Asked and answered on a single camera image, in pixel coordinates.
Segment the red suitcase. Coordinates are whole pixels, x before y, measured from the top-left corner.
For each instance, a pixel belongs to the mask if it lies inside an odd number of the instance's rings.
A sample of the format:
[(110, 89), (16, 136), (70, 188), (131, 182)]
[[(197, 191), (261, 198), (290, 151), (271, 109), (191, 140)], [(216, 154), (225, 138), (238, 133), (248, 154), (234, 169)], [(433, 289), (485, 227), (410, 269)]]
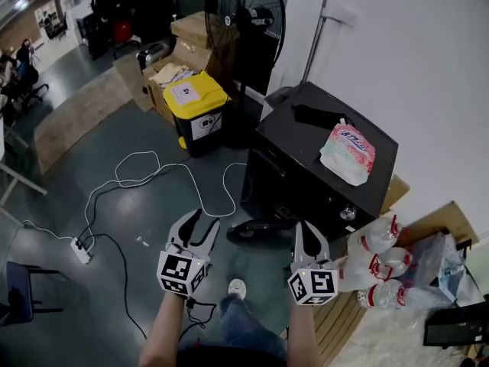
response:
[(129, 41), (133, 36), (131, 22), (120, 20), (114, 22), (114, 42), (121, 44)]

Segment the clear plastic bag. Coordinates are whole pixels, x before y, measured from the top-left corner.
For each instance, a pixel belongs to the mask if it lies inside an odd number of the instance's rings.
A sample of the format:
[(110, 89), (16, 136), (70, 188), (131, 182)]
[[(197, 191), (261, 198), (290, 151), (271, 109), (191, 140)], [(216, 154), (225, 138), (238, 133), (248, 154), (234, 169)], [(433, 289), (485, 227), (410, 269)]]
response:
[(417, 310), (450, 307), (457, 301), (465, 259), (450, 234), (439, 232), (411, 248), (413, 263), (400, 277), (406, 306)]

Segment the white power strip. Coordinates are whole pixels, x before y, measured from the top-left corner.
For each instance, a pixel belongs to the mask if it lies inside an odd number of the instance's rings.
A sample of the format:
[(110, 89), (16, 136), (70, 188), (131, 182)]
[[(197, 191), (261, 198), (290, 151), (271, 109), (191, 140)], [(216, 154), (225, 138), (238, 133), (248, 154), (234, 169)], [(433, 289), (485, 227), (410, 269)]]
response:
[(73, 238), (70, 247), (83, 265), (90, 263), (92, 257), (78, 238)]

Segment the person's white shoe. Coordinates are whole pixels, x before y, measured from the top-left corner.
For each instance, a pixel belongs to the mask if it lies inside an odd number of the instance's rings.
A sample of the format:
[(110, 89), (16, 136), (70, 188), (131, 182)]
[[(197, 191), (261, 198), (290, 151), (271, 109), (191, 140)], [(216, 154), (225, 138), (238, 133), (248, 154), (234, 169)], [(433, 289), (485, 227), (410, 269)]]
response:
[(236, 295), (242, 300), (245, 299), (247, 293), (247, 288), (245, 282), (240, 278), (232, 279), (228, 284), (228, 294)]

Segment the pink detergent pouch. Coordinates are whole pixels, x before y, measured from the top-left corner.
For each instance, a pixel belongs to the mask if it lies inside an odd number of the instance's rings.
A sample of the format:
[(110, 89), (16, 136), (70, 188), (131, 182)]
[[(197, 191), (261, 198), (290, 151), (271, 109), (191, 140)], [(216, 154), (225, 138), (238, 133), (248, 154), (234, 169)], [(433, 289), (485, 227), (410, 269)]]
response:
[(375, 160), (374, 146), (344, 118), (332, 129), (319, 153), (325, 168), (354, 187), (367, 182)]

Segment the black office chair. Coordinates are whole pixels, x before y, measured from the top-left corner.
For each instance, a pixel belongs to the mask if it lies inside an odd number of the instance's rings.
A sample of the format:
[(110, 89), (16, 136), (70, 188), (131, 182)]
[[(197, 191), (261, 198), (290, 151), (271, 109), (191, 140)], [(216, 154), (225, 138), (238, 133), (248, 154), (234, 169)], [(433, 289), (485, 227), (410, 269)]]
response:
[(39, 80), (40, 74), (33, 65), (28, 62), (23, 62), (18, 69), (17, 84), (19, 96), (21, 97), (21, 108), (23, 112), (28, 109), (28, 103), (31, 99), (42, 100), (42, 97), (38, 93), (45, 88), (48, 90), (50, 87), (47, 83), (43, 83), (36, 86)]

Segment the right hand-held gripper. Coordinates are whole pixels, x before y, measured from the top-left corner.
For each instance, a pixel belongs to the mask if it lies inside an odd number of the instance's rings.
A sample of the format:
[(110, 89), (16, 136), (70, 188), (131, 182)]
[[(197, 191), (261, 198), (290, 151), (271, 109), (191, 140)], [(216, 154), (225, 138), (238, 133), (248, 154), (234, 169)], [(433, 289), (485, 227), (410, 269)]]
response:
[(306, 220), (296, 224), (290, 270), (287, 285), (296, 305), (322, 306), (338, 295), (338, 268), (329, 259), (327, 238)]

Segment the large cardboard sheet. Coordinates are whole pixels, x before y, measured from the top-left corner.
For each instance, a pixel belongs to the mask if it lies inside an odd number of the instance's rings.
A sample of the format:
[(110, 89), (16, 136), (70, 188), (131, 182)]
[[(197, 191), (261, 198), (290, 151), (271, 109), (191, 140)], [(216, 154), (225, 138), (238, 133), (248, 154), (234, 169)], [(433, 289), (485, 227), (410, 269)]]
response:
[(401, 246), (411, 245), (439, 232), (447, 232), (456, 242), (471, 240), (473, 245), (479, 243), (474, 229), (455, 201), (408, 225), (398, 242)]

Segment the person's right forearm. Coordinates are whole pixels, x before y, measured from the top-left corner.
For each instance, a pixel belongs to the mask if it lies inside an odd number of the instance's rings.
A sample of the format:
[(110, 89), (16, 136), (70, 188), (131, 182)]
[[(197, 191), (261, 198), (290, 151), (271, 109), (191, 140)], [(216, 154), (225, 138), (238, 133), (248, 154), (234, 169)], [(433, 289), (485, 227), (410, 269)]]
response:
[(287, 367), (320, 367), (313, 308), (292, 303), (287, 337)]

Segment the person's left forearm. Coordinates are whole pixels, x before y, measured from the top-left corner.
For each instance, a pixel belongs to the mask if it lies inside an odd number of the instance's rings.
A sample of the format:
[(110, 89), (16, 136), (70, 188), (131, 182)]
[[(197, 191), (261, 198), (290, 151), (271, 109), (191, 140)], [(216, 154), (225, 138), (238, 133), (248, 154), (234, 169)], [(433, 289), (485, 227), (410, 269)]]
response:
[(184, 303), (181, 296), (165, 293), (139, 357), (138, 367), (176, 367)]

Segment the brown floor mat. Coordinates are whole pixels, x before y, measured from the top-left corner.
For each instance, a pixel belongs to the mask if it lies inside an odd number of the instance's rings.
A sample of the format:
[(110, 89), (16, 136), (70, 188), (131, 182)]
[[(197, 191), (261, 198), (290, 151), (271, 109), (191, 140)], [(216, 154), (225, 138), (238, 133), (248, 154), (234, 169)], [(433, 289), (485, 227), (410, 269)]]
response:
[(34, 130), (40, 172), (48, 172), (84, 135), (130, 100), (131, 93), (114, 67), (78, 89)]

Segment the wooden slat pallet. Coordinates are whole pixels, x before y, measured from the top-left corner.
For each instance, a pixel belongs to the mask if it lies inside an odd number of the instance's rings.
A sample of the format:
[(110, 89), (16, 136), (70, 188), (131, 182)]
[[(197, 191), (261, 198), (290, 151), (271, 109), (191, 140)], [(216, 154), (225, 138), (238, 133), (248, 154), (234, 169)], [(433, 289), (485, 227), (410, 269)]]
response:
[(357, 291), (340, 293), (333, 301), (313, 306), (313, 322), (322, 367), (329, 367), (356, 330), (366, 310)]

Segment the person's blue jeans leg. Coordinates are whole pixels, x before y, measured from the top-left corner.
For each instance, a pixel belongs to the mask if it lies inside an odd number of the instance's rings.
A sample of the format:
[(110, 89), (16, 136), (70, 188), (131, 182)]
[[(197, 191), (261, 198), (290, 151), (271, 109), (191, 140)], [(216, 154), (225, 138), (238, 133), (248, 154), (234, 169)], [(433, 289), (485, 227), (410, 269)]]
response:
[(219, 305), (222, 342), (226, 346), (267, 352), (283, 361), (287, 358), (283, 340), (263, 326), (237, 294), (228, 294)]

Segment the yellow-lid black bin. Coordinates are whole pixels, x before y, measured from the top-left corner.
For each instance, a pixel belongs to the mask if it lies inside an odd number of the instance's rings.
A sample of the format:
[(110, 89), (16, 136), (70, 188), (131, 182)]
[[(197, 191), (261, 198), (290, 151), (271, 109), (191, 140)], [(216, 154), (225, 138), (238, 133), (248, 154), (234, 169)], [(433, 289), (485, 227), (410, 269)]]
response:
[(163, 91), (180, 146), (200, 158), (222, 145), (225, 112), (232, 98), (206, 71), (171, 83)]

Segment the gray plastic tray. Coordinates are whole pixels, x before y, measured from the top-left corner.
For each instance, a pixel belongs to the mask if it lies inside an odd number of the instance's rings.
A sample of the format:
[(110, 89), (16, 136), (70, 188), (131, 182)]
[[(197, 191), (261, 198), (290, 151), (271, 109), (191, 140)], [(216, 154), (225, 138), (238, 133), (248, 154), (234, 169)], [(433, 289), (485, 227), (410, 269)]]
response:
[(264, 98), (264, 105), (270, 106), (272, 109), (275, 109), (283, 102), (285, 102), (293, 94), (294, 91), (294, 86), (281, 87)]

